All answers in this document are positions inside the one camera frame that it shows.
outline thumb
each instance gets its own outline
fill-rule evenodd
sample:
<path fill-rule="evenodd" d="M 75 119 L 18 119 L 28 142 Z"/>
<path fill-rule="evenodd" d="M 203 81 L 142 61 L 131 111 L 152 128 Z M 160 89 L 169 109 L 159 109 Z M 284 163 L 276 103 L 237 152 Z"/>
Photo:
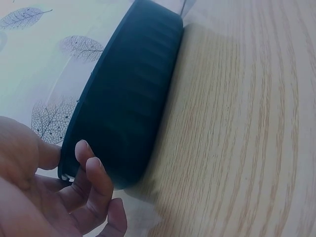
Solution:
<path fill-rule="evenodd" d="M 60 147 L 44 142 L 38 137 L 39 168 L 49 170 L 57 167 L 60 160 Z"/>
<path fill-rule="evenodd" d="M 108 209 L 108 223 L 97 237 L 124 237 L 127 230 L 126 213 L 120 198 L 111 200 Z"/>

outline fingernail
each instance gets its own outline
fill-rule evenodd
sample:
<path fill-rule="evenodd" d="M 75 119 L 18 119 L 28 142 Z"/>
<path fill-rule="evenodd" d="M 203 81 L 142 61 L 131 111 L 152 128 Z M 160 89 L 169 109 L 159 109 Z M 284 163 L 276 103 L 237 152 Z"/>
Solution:
<path fill-rule="evenodd" d="M 99 162 L 100 162 L 100 167 L 101 167 L 101 168 L 104 168 L 104 167 L 103 167 L 103 164 L 102 164 L 102 162 L 101 162 L 101 160 L 100 160 L 98 157 L 97 157 L 97 159 L 98 159 Z"/>
<path fill-rule="evenodd" d="M 89 151 L 92 151 L 92 149 L 91 149 L 89 143 L 88 143 L 86 140 L 83 140 L 83 139 L 82 139 L 82 141 L 85 142 L 85 144 L 87 145 L 88 150 L 89 150 Z"/>

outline hand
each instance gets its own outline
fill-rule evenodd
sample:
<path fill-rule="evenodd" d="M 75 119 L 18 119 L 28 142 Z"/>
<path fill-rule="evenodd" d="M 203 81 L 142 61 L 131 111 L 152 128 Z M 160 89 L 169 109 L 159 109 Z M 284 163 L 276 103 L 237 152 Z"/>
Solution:
<path fill-rule="evenodd" d="M 99 237 L 123 237 L 122 200 L 86 141 L 75 148 L 80 169 L 70 185 L 36 175 L 58 165 L 60 147 L 43 142 L 27 126 L 0 117 L 0 237 L 80 237 L 108 216 Z"/>

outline leaf print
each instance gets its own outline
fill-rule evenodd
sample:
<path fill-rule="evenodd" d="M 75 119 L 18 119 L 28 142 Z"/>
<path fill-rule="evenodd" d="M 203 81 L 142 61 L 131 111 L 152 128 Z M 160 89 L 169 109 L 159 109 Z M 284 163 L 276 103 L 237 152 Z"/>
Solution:
<path fill-rule="evenodd" d="M 86 36 L 69 36 L 60 42 L 62 52 L 81 62 L 93 62 L 100 58 L 103 45 Z"/>
<path fill-rule="evenodd" d="M 18 9 L 9 13 L 0 20 L 0 28 L 12 30 L 30 27 L 39 21 L 44 13 L 50 11 L 41 11 L 35 7 L 25 7 Z"/>
<path fill-rule="evenodd" d="M 34 105 L 31 129 L 44 141 L 58 144 L 64 140 L 68 124 L 77 105 L 74 99 L 63 99 L 58 105 Z"/>
<path fill-rule="evenodd" d="M 0 52 L 5 47 L 7 40 L 8 40 L 8 37 L 6 36 L 6 33 L 3 31 L 0 31 Z"/>

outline wood grain surface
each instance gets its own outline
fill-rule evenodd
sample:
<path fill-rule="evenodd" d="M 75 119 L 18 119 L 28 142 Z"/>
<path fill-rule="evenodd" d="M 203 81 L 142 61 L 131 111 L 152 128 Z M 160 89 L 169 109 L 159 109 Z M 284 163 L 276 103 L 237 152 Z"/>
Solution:
<path fill-rule="evenodd" d="M 126 236 L 316 236 L 316 1 L 197 0 Z"/>

